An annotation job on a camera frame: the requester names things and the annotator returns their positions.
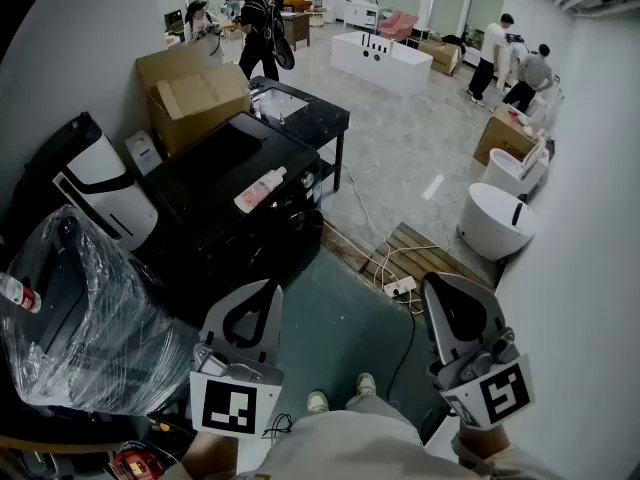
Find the gray mat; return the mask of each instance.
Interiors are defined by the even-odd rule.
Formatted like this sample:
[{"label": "gray mat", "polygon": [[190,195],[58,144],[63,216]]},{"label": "gray mat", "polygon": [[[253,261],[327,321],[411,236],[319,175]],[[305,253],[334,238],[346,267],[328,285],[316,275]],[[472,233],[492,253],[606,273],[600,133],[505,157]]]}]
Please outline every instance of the gray mat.
[{"label": "gray mat", "polygon": [[[404,305],[375,292],[370,284],[322,248],[286,289],[278,367],[284,387],[274,415],[306,414],[307,397],[323,391],[331,409],[343,409],[361,372],[371,373],[378,396],[386,400],[391,377],[411,337],[411,315]],[[417,428],[437,423],[443,401],[426,368],[433,361],[425,324],[416,320],[411,351],[391,392],[391,400]],[[425,416],[433,409],[430,417]]]}]

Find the pink armchair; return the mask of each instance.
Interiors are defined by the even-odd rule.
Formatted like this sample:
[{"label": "pink armchair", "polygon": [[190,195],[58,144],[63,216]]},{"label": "pink armchair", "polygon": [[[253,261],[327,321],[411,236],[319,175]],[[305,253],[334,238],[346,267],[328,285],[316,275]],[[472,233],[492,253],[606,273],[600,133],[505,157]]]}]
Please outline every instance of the pink armchair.
[{"label": "pink armchair", "polygon": [[418,22],[417,16],[410,16],[401,11],[394,12],[386,20],[378,24],[378,31],[385,39],[404,41],[411,36],[413,26]]}]

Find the sink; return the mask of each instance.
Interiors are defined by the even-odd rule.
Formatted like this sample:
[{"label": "sink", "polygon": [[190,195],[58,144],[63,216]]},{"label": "sink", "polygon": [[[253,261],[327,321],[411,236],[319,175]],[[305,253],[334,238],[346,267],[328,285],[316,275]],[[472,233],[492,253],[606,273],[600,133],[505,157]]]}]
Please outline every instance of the sink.
[{"label": "sink", "polygon": [[280,89],[269,89],[256,96],[253,101],[260,113],[266,113],[275,119],[287,118],[309,104]]}]

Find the white sneaker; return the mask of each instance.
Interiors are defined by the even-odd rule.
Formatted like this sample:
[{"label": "white sneaker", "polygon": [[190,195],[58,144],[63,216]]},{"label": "white sneaker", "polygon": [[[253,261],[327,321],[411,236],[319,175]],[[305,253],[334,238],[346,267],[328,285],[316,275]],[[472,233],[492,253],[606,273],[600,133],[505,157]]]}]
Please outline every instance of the white sneaker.
[{"label": "white sneaker", "polygon": [[473,96],[471,96],[471,101],[473,101],[474,103],[478,104],[481,107],[486,107],[484,103],[482,103],[480,100],[475,99]]},{"label": "white sneaker", "polygon": [[307,411],[311,414],[329,412],[329,401],[322,391],[314,391],[307,399]]},{"label": "white sneaker", "polygon": [[369,373],[361,373],[356,379],[356,394],[358,396],[376,396],[376,381]]}]

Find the bathtub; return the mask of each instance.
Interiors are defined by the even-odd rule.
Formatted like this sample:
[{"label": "bathtub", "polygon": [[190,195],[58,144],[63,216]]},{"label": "bathtub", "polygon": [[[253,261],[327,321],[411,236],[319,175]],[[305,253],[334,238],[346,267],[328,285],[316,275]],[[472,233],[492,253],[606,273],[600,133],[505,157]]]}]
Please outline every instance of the bathtub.
[{"label": "bathtub", "polygon": [[367,32],[335,36],[331,45],[334,68],[400,96],[426,90],[432,61],[431,55],[399,43],[394,43],[392,48],[389,39]]}]

